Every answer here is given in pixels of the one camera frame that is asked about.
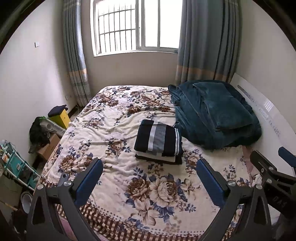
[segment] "floral bedspread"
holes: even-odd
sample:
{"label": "floral bedspread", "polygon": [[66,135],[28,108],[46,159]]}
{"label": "floral bedspread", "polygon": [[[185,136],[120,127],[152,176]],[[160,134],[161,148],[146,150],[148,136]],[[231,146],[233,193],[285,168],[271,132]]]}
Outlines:
{"label": "floral bedspread", "polygon": [[[167,88],[105,87],[69,125],[41,182],[56,185],[63,171],[73,180],[98,157],[104,172],[80,208],[96,233],[122,241],[197,240],[219,208],[198,178],[196,162],[203,157],[226,180],[249,185],[242,147],[211,152],[182,138],[182,165],[136,159],[133,147],[145,118],[175,123]],[[62,207],[58,209],[65,216]],[[240,212],[239,207],[224,239],[231,235]]]}

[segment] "headboard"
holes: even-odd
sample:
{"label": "headboard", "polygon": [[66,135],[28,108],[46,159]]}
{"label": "headboard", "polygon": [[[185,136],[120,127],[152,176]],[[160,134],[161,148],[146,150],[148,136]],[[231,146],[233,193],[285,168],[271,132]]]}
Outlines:
{"label": "headboard", "polygon": [[262,128],[262,136],[252,145],[279,172],[295,176],[294,169],[278,156],[281,146],[296,154],[296,134],[279,110],[261,92],[238,74],[234,74],[231,85],[234,86],[253,108]]}

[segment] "metal bolt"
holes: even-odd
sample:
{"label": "metal bolt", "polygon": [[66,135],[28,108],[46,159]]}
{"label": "metal bolt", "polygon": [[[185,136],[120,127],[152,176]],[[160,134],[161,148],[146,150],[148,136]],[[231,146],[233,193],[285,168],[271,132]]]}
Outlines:
{"label": "metal bolt", "polygon": [[44,187],[43,184],[39,184],[39,185],[37,186],[37,189],[38,189],[38,190],[41,190],[43,187]]}
{"label": "metal bolt", "polygon": [[234,187],[235,186],[235,181],[228,181],[228,185],[231,186],[231,187]]}
{"label": "metal bolt", "polygon": [[261,184],[256,184],[256,188],[261,190],[262,189],[262,185]]}
{"label": "metal bolt", "polygon": [[72,184],[70,180],[64,182],[64,186],[68,187]]}

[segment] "window sill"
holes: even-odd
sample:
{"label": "window sill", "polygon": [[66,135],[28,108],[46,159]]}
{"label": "window sill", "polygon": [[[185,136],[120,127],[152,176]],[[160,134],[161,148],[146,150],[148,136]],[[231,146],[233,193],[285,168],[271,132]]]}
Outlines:
{"label": "window sill", "polygon": [[98,55],[95,55],[94,57],[100,57],[100,56],[106,56],[106,55],[115,55],[115,54],[121,54],[121,53],[171,53],[171,54],[178,54],[174,52],[168,52],[168,51],[149,51],[149,50],[133,50],[133,51],[120,51],[120,52],[111,52],[111,53],[101,53]]}

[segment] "gray curtain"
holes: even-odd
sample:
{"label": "gray curtain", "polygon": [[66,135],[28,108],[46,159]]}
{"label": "gray curtain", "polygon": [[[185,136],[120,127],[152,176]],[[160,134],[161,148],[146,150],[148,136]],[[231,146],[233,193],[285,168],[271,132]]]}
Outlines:
{"label": "gray curtain", "polygon": [[64,0],[63,34],[69,74],[79,106],[91,100],[81,39],[81,0]]}
{"label": "gray curtain", "polygon": [[238,0],[183,0],[176,85],[230,82],[239,44]]}

